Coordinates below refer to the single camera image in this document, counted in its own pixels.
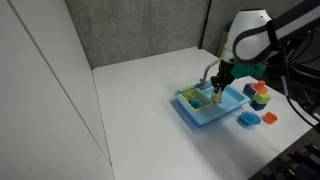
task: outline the white wall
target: white wall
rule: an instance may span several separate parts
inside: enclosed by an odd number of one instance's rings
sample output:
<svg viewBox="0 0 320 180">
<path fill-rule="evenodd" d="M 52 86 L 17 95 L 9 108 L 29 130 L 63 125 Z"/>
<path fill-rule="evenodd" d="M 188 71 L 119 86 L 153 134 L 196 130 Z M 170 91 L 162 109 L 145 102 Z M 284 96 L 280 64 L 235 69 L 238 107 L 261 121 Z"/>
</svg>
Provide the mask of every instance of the white wall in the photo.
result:
<svg viewBox="0 0 320 180">
<path fill-rule="evenodd" d="M 107 157 L 91 69 L 64 0 L 11 0 Z"/>
<path fill-rule="evenodd" d="M 113 180 L 107 158 L 5 0 L 0 27 L 0 179 Z"/>
</svg>

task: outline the white table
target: white table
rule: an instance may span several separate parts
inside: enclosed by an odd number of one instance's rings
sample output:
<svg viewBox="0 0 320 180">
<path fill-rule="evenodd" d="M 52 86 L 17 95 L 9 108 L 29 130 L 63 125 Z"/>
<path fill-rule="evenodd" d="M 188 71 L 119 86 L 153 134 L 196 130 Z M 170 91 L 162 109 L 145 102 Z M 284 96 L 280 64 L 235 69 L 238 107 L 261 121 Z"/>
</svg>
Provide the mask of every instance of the white table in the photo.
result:
<svg viewBox="0 0 320 180">
<path fill-rule="evenodd" d="M 275 113 L 275 124 L 240 126 L 239 114 L 254 112 L 246 104 L 195 128 L 173 93 L 198 83 L 215 59 L 189 48 L 94 70 L 116 180 L 248 179 L 310 130 L 271 88 L 271 101 L 256 113 Z M 216 73 L 217 65 L 208 76 Z M 252 82 L 246 77 L 232 85 L 242 90 Z"/>
</svg>

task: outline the blue plastic tray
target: blue plastic tray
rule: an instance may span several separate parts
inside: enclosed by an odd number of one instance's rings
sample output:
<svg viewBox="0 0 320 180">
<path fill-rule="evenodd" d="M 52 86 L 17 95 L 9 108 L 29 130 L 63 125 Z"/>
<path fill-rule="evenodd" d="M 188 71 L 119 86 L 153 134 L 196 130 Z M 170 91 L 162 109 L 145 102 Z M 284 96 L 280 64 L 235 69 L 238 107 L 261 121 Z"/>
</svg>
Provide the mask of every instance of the blue plastic tray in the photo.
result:
<svg viewBox="0 0 320 180">
<path fill-rule="evenodd" d="M 197 127 L 201 127 L 225 114 L 228 114 L 236 108 L 250 101 L 250 99 L 246 95 L 229 85 L 223 91 L 221 100 L 222 103 L 208 104 L 207 99 L 210 99 L 212 91 L 213 87 L 207 88 L 205 90 L 200 90 L 197 88 L 196 85 L 194 87 L 186 88 L 184 90 L 178 90 L 175 93 L 175 96 L 179 104 L 181 105 L 182 109 L 186 114 L 189 115 L 191 121 Z M 202 101 L 206 102 L 206 104 L 202 107 L 194 107 L 194 105 L 190 104 L 189 99 L 192 99 L 193 101 L 197 100 L 197 97 L 201 97 L 199 98 L 200 104 L 202 103 Z"/>
</svg>

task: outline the gray wall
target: gray wall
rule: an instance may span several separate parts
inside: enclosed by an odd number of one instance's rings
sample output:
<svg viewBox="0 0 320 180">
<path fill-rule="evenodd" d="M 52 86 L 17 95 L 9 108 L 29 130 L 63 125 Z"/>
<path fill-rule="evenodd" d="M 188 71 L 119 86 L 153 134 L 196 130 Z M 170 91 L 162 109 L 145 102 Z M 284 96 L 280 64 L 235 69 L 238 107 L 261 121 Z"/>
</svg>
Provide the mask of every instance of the gray wall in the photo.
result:
<svg viewBox="0 0 320 180">
<path fill-rule="evenodd" d="M 302 0 L 213 0 L 204 49 L 215 54 L 240 9 L 277 17 Z M 197 46 L 208 0 L 66 0 L 92 68 Z"/>
</svg>

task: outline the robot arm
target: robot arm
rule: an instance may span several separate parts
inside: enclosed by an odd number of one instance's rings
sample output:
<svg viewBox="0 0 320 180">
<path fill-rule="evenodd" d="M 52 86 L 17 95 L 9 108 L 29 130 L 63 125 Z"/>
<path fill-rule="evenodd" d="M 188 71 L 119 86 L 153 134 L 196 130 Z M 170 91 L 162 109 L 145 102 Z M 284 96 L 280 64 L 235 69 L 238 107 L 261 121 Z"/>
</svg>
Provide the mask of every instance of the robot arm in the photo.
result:
<svg viewBox="0 0 320 180">
<path fill-rule="evenodd" d="M 305 0 L 278 18 L 265 10 L 244 10 L 235 17 L 221 55 L 217 76 L 211 77 L 211 99 L 221 102 L 224 87 L 234 80 L 233 63 L 254 65 L 280 50 L 297 34 L 320 25 L 320 1 Z"/>
</svg>

